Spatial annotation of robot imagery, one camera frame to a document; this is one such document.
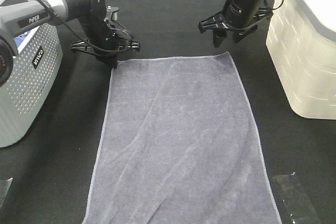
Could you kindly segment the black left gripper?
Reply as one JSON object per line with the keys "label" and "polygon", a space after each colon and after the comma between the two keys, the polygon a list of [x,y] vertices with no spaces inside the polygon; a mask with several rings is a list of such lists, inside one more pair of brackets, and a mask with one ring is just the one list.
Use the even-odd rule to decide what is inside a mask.
{"label": "black left gripper", "polygon": [[139,52],[141,49],[140,42],[134,40],[134,37],[122,28],[86,29],[84,31],[87,38],[80,38],[79,41],[73,42],[70,50],[96,56],[98,61],[111,69],[118,67],[118,54],[131,50]]}

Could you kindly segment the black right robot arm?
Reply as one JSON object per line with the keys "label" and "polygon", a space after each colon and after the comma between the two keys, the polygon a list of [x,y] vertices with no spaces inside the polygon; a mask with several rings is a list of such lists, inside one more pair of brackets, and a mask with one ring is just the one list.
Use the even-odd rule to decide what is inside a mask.
{"label": "black right robot arm", "polygon": [[233,33],[233,41],[240,42],[258,29],[258,23],[270,19],[275,9],[266,0],[226,0],[222,10],[198,23],[201,33],[213,32],[213,45],[218,48]]}

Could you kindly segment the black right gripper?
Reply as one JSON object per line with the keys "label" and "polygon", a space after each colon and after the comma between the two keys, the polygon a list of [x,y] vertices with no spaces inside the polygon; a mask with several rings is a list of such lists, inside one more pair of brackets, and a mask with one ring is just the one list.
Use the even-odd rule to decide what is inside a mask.
{"label": "black right gripper", "polygon": [[273,12],[257,12],[249,21],[247,25],[235,25],[233,22],[229,22],[225,19],[221,12],[218,12],[205,20],[201,20],[198,23],[198,28],[201,33],[207,30],[213,30],[213,45],[215,48],[219,48],[224,39],[227,38],[227,31],[232,31],[233,41],[235,44],[239,43],[246,36],[254,33],[258,29],[258,24],[264,19],[270,19]]}

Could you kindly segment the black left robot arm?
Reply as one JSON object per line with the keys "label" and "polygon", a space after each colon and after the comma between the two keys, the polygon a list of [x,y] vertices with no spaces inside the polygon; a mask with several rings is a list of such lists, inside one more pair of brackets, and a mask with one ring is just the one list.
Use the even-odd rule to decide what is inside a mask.
{"label": "black left robot arm", "polygon": [[71,45],[71,51],[93,55],[110,68],[117,68],[117,55],[140,51],[140,43],[116,21],[117,7],[106,0],[33,0],[1,7],[1,84],[9,79],[14,57],[18,56],[15,37],[43,24],[66,25],[77,19],[86,34]]}

